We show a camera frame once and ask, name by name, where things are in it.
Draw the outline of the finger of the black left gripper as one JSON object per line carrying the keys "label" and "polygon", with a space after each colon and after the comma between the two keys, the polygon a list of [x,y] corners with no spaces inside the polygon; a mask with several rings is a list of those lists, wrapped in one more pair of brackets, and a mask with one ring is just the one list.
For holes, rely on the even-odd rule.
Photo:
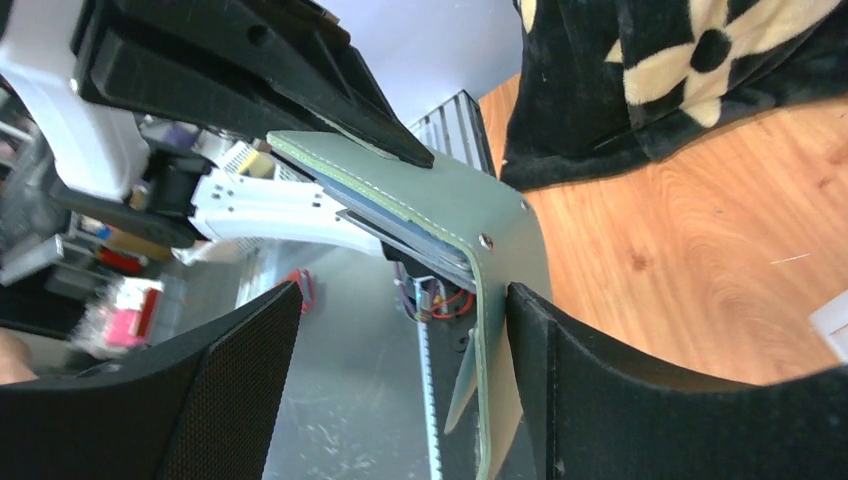
{"label": "finger of the black left gripper", "polygon": [[86,1],[72,30],[89,102],[250,138],[347,133],[423,168],[349,33],[311,1]]}

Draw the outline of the teal leather card holder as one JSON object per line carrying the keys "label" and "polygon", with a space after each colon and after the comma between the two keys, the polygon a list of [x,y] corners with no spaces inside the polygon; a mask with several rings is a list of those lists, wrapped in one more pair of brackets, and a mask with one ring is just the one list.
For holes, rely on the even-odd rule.
{"label": "teal leather card holder", "polygon": [[507,287],[548,296],[543,235],[524,196],[497,178],[439,152],[408,164],[363,140],[325,132],[278,131],[272,147],[316,177],[341,203],[412,247],[411,257],[476,296],[472,345],[457,376],[444,430],[478,402],[476,476],[501,470],[523,414],[506,327]]}

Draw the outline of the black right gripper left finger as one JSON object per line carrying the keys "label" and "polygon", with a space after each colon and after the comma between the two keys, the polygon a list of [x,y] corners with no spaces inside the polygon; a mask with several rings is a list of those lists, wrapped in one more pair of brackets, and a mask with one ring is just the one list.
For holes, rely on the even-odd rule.
{"label": "black right gripper left finger", "polygon": [[1,389],[5,479],[258,479],[301,316],[283,283],[70,378]]}

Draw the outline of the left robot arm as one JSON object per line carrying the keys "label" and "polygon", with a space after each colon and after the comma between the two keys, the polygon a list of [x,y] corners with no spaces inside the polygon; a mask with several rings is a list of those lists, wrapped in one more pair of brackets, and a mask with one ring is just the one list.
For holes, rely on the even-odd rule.
{"label": "left robot arm", "polygon": [[136,119],[350,136],[431,168],[349,33],[312,1],[5,1],[1,76],[49,145],[61,206],[168,247],[188,247],[212,163],[147,140]]}

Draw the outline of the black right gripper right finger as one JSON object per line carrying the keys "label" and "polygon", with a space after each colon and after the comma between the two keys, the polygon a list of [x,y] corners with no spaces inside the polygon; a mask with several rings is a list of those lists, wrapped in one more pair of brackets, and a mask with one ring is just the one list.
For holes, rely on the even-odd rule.
{"label": "black right gripper right finger", "polygon": [[510,285],[506,327],[541,479],[843,479],[847,370],[755,386],[638,350]]}

